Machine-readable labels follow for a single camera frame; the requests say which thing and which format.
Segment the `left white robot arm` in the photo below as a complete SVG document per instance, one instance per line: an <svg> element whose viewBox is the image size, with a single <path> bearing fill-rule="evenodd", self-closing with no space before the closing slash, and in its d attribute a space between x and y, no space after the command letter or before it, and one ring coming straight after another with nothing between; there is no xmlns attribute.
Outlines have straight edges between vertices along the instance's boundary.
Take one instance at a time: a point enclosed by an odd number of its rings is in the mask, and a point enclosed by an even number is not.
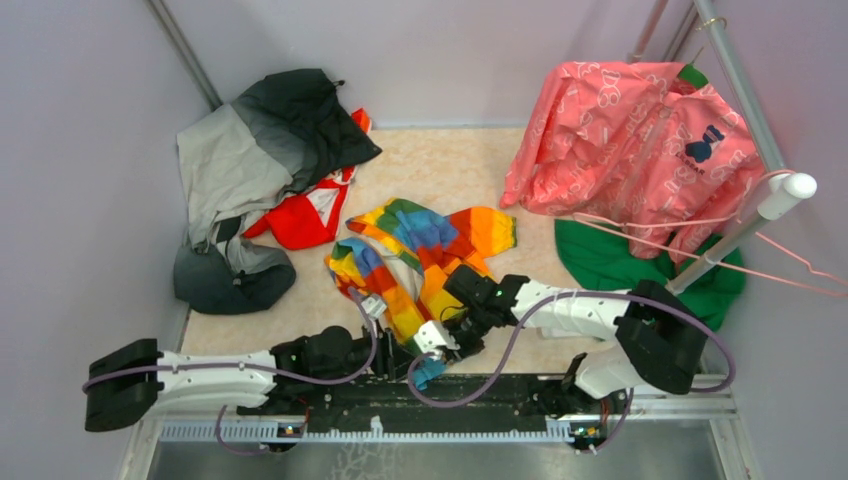
<svg viewBox="0 0 848 480"><path fill-rule="evenodd" d="M344 327L231 356L163 351L145 338L92 362L82 390L84 428L110 432L148 414L235 407L242 414L296 411L323 388L402 378L411 354L382 328L355 338Z"/></svg>

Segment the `rainbow striped jacket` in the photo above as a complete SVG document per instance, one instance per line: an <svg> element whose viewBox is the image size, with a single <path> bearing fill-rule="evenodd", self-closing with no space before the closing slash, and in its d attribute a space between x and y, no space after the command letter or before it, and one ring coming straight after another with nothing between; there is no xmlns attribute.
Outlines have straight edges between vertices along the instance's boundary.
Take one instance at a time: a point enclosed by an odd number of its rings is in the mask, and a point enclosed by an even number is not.
<svg viewBox="0 0 848 480"><path fill-rule="evenodd" d="M388 329L415 356L420 327L461 308L444 289L450 274L468 266L490 277L486 260L518 243L516 218L499 210L475 206L441 215L400 198L348 219L346 227L355 235L336 241L325 258L336 287L344 296L351 288L380 296Z"/></svg>

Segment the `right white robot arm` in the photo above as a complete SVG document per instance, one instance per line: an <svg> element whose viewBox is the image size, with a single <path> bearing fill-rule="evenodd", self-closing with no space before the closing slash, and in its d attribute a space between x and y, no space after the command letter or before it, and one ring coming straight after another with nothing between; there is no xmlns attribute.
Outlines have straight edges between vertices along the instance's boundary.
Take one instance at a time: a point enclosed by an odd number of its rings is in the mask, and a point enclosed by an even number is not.
<svg viewBox="0 0 848 480"><path fill-rule="evenodd" d="M448 330L466 355L478 353L493 328L536 329L545 337L586 337L606 343L569 366L563 398L590 411L609 394L648 384L666 393L690 392L707 328L664 286L641 280L630 290L566 290L523 275L499 282L461 266L445 290L465 313Z"/></svg>

